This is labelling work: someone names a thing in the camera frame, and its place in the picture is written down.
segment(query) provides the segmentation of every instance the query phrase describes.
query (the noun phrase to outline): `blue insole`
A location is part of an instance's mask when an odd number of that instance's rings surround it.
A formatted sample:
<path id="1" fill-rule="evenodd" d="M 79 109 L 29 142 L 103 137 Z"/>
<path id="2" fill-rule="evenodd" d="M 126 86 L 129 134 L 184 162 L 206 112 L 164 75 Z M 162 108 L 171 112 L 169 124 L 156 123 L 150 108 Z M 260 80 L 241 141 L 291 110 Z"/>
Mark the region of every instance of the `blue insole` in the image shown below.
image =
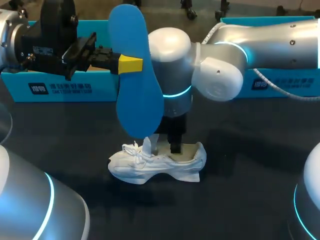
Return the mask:
<path id="1" fill-rule="evenodd" d="M 129 4 L 115 7 L 109 16 L 114 53 L 143 59 L 142 72 L 122 73 L 116 102 L 118 119 L 134 138 L 152 135 L 164 115 L 164 97 L 152 66 L 148 31 L 140 10 Z"/>

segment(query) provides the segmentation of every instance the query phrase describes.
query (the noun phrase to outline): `shoelace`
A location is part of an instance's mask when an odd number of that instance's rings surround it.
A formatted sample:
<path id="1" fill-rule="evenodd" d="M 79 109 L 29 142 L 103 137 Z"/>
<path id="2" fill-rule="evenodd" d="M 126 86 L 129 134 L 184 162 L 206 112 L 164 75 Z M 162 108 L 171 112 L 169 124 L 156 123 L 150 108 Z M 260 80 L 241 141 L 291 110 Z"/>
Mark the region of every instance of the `shoelace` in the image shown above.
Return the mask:
<path id="1" fill-rule="evenodd" d="M 135 162 L 137 164 L 144 164 L 146 155 L 143 155 L 142 152 L 138 151 L 138 144 L 134 141 L 134 144 L 123 144 L 122 150 L 126 151 L 129 155 L 135 157 Z"/>

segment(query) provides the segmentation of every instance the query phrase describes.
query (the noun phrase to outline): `shoe insole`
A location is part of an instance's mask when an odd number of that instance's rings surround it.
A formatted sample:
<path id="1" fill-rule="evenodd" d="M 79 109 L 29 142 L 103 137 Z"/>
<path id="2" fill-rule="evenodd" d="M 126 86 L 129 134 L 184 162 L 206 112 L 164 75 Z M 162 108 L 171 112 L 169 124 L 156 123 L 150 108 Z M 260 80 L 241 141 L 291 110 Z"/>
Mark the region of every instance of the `shoe insole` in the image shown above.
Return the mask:
<path id="1" fill-rule="evenodd" d="M 157 155 L 167 155 L 176 162 L 190 162 L 194 159 L 199 145 L 196 144 L 181 144 L 181 154 L 172 154 L 170 144 L 167 141 L 158 142 L 156 145 Z"/>
<path id="2" fill-rule="evenodd" d="M 164 97 L 152 66 L 146 22 L 136 6 L 122 4 L 111 11 L 108 24 L 113 52 L 143 59 L 142 72 L 120 74 L 116 112 L 131 137 L 144 139 L 157 130 L 164 115 Z"/>

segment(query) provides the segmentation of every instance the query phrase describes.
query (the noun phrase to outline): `blue box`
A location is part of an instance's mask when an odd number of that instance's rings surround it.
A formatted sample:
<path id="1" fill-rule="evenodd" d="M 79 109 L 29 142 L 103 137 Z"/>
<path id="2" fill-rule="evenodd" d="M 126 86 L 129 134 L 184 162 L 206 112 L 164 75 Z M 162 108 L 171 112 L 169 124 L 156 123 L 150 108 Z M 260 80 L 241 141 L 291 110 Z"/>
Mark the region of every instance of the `blue box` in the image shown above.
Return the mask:
<path id="1" fill-rule="evenodd" d="M 227 17 L 226 24 L 243 26 L 268 26 L 314 19 L 312 16 L 281 17 Z M 81 20 L 78 36 L 88 37 L 97 33 L 97 46 L 111 47 L 107 20 Z M 279 87 L 286 86 L 288 92 L 299 96 L 320 96 L 320 70 L 259 69 L 263 75 Z M 109 71 L 77 71 L 71 82 L 64 76 L 41 72 L 2 73 L 1 77 L 15 102 L 115 102 L 117 100 L 119 77 Z M 247 70 L 243 87 L 237 98 L 285 97 L 266 86 L 253 72 Z"/>
<path id="2" fill-rule="evenodd" d="M 107 20 L 81 20 L 78 36 L 97 34 L 96 46 L 110 48 Z M 119 77 L 108 70 L 76 71 L 71 81 L 64 76 L 42 72 L 1 74 L 2 80 L 15 102 L 115 102 Z"/>
<path id="3" fill-rule="evenodd" d="M 290 22 L 315 19 L 313 16 L 267 16 L 267 17 L 226 17 L 221 21 L 248 27 L 269 26 Z M 271 82 L 289 93 L 313 97 L 320 96 L 320 69 L 259 69 Z M 286 97 L 273 90 L 253 70 L 247 70 L 239 98 L 274 98 Z"/>

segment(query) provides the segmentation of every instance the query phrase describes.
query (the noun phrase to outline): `shoe tongue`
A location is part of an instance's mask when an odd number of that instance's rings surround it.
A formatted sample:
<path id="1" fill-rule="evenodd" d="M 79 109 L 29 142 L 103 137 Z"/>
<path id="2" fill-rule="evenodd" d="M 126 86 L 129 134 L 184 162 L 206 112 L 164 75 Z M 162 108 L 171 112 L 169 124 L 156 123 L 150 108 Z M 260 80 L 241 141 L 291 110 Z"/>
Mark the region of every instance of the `shoe tongue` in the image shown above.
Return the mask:
<path id="1" fill-rule="evenodd" d="M 143 140 L 142 152 L 145 155 L 151 155 L 151 141 L 148 137 Z"/>

